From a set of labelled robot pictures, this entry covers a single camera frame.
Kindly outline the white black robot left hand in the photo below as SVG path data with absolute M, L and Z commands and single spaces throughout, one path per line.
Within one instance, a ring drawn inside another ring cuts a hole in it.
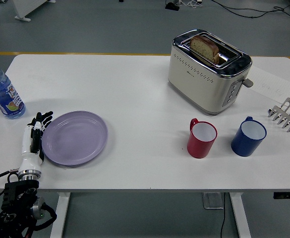
M 32 174 L 41 176 L 41 164 L 44 161 L 42 152 L 42 136 L 47 126 L 52 122 L 53 112 L 42 114 L 38 112 L 24 129 L 22 138 L 22 163 L 18 169 L 20 177 Z

